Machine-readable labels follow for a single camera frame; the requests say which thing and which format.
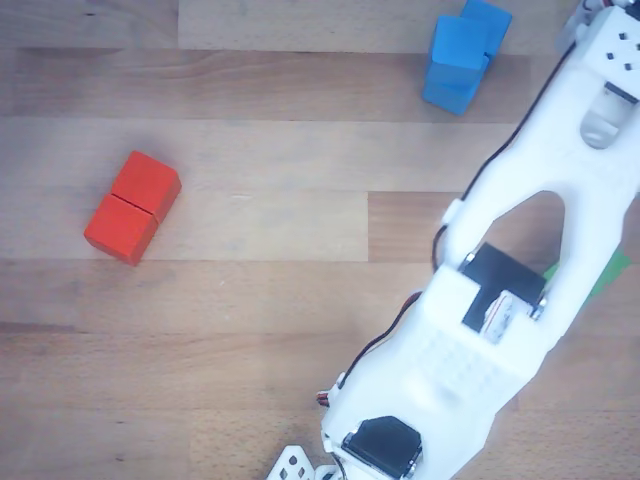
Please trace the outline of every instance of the block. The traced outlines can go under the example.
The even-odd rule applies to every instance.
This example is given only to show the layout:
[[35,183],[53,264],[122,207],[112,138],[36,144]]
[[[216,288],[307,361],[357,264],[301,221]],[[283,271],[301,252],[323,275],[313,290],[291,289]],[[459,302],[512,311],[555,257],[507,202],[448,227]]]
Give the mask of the block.
[[427,83],[470,87],[482,76],[489,27],[476,20],[442,15],[431,44]]
[[111,193],[152,214],[162,223],[182,185],[171,167],[133,152],[111,187]]
[[480,86],[482,75],[488,65],[489,58],[485,56],[480,77],[473,85],[468,87],[443,85],[441,83],[427,81],[422,91],[422,98],[451,113],[462,115],[467,110],[471,100],[473,100],[473,96]]
[[493,59],[498,54],[513,16],[506,10],[494,7],[483,0],[467,0],[460,17],[486,23],[489,27],[489,35],[485,53]]
[[137,265],[158,222],[146,212],[114,196],[104,197],[84,231],[87,241],[129,265]]

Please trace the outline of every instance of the blue wooden cube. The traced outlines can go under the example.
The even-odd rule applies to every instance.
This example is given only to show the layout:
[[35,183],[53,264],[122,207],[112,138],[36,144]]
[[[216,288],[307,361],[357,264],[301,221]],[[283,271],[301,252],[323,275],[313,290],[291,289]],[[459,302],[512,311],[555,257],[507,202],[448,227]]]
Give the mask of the blue wooden cube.
[[437,82],[427,82],[422,91],[422,98],[451,113],[462,115],[471,103],[473,96],[478,90],[482,76],[489,66],[489,57],[485,55],[483,58],[481,72],[475,83],[468,86],[455,86]]
[[485,53],[493,59],[498,54],[498,49],[507,34],[513,16],[509,12],[494,7],[483,0],[467,0],[460,17],[484,22],[489,27]]
[[442,15],[431,44],[427,83],[475,85],[482,76],[488,38],[485,22]]

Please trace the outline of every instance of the green tape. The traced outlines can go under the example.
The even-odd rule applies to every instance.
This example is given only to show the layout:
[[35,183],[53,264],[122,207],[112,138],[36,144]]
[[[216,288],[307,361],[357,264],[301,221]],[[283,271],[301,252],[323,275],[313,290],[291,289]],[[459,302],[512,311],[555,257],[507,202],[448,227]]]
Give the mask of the green tape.
[[[618,248],[611,256],[611,260],[607,263],[602,275],[600,275],[600,278],[598,278],[598,281],[593,286],[587,300],[602,292],[607,285],[612,284],[613,281],[618,278],[629,265],[631,265],[631,259]],[[553,274],[556,273],[557,269],[558,264],[555,264],[553,267],[549,268],[549,270],[544,272],[542,276],[548,282],[551,280],[551,277],[553,277]]]

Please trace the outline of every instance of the black wire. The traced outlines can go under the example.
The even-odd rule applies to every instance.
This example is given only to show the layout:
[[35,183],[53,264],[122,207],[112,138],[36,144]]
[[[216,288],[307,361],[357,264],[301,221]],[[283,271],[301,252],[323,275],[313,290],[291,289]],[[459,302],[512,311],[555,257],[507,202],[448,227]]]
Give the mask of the black wire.
[[335,453],[331,452],[331,456],[333,457],[333,461],[336,462],[336,465],[338,465],[338,468],[340,469],[340,473],[342,474],[342,480],[347,480],[347,472],[344,471],[344,466],[342,465],[342,462],[340,461],[340,459]]
[[431,267],[433,268],[433,273],[436,273],[438,269],[438,243],[440,243],[440,237],[442,237],[446,231],[447,226],[443,225],[438,229],[435,237],[433,237],[433,243],[431,244]]
[[[485,160],[485,162],[480,166],[480,168],[478,169],[478,171],[474,175],[473,179],[469,183],[469,186],[467,187],[467,189],[464,191],[464,193],[460,197],[460,200],[462,200],[462,201],[466,200],[467,196],[469,195],[469,192],[471,191],[473,186],[476,184],[476,182],[480,178],[480,175],[482,175],[482,173],[485,171],[485,169],[489,166],[489,164],[491,162],[493,162],[502,152],[504,152],[507,149],[507,147],[509,147],[509,145],[511,145],[511,143],[513,143],[515,138],[518,136],[518,134],[522,130],[522,127],[524,127],[524,124],[527,123],[527,121],[529,120],[529,117],[531,116],[531,114],[533,113],[535,108],[538,106],[538,103],[540,102],[540,99],[542,98],[542,96],[545,94],[545,92],[549,88],[549,85],[551,85],[551,82],[553,81],[555,76],[558,74],[558,71],[560,70],[562,65],[564,65],[564,62],[567,60],[567,58],[569,57],[571,52],[573,52],[575,47],[576,47],[576,44],[573,43],[569,47],[569,49],[564,53],[564,55],[562,55],[562,58],[560,59],[560,61],[558,61],[558,63],[556,64],[556,66],[552,70],[551,74],[549,75],[547,80],[544,82],[544,85],[542,85],[542,88],[538,92],[538,95],[536,96],[535,100],[533,101],[533,103],[529,107],[529,110],[527,110],[527,112],[524,114],[524,117],[522,117],[522,120],[520,120],[520,123],[518,124],[516,129],[509,136],[507,141],[504,142],[500,146],[500,148],[498,148],[498,150],[493,152],[493,154],[489,158],[487,158]],[[446,232],[446,230],[447,230],[447,226],[446,225],[440,227],[440,229],[436,232],[435,236],[433,237],[433,244],[431,246],[431,265],[433,267],[433,271],[434,272],[440,266],[438,264],[438,243],[440,242],[440,239],[442,238],[442,235]]]
[[376,345],[377,343],[379,343],[382,340],[384,340],[385,338],[387,338],[389,336],[389,334],[393,331],[393,329],[396,328],[398,323],[400,323],[400,320],[402,319],[402,316],[406,313],[406,311],[409,309],[409,307],[411,305],[413,305],[416,302],[416,300],[418,300],[418,298],[420,298],[420,294],[422,294],[422,292],[416,292],[413,295],[411,295],[407,299],[407,301],[404,302],[404,305],[400,309],[400,313],[398,313],[398,316],[395,318],[395,320],[389,326],[389,328],[387,328],[387,330],[384,333],[378,335],[376,338],[374,338],[369,343],[367,343],[367,345],[362,349],[362,351],[358,354],[358,356],[351,363],[351,366],[349,367],[347,372],[344,374],[344,377],[342,377],[342,381],[340,382],[340,385],[338,385],[338,388],[344,387],[344,383],[347,381],[347,378],[349,377],[349,375],[351,375],[351,372],[355,368],[356,364],[360,361],[360,359],[362,357],[364,357],[367,354],[367,352],[369,350],[371,350],[371,348],[374,345]]

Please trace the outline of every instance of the wood grain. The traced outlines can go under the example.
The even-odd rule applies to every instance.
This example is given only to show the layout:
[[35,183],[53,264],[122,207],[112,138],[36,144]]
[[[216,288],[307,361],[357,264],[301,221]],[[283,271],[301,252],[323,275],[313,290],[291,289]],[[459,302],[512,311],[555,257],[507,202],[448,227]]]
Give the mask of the wood grain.
[[[427,262],[431,240],[440,227],[442,212],[456,197],[448,193],[375,192],[369,194],[369,260]],[[635,202],[629,209],[622,248],[640,258]],[[485,240],[517,260],[543,272],[560,255],[564,206],[559,197],[540,193],[499,218]]]
[[526,56],[504,55],[464,117],[420,98],[424,55],[20,50],[15,115],[513,123],[531,102]]
[[619,412],[507,412],[487,448],[456,480],[635,478],[640,415]]
[[[513,14],[502,52],[551,53],[568,18],[567,0],[495,0]],[[440,15],[463,0],[187,0],[180,2],[180,46],[197,49],[422,53]]]
[[[315,392],[428,282],[576,2],[492,0],[513,23],[462,117],[420,91],[463,0],[0,2],[0,478],[262,480],[289,443],[329,463]],[[183,183],[136,268],[82,237],[132,150]],[[542,271],[562,218],[541,195],[487,238]],[[583,307],[457,478],[637,477],[639,275]]]
[[4,334],[3,399],[53,410],[306,411],[363,340],[343,333]]
[[316,465],[331,464],[331,457],[321,455],[322,442],[318,424],[320,407],[297,412],[245,410],[201,410],[191,415],[191,480],[215,480],[224,473],[228,478],[266,478],[281,450],[265,442],[302,445]]
[[344,333],[368,340],[430,272],[426,264],[365,262],[145,261],[130,269],[109,260],[3,261],[0,333]]
[[11,480],[186,479],[184,412],[25,409],[2,402],[0,476]]
[[457,192],[513,128],[0,118],[0,144],[5,146],[0,185],[106,190],[129,153],[138,149],[177,169],[185,189]]
[[[107,258],[79,232],[108,188],[3,187],[0,258]],[[366,194],[185,188],[145,258],[366,261]]]
[[3,0],[0,46],[175,47],[178,0]]
[[640,411],[640,338],[575,333],[519,395],[523,410]]

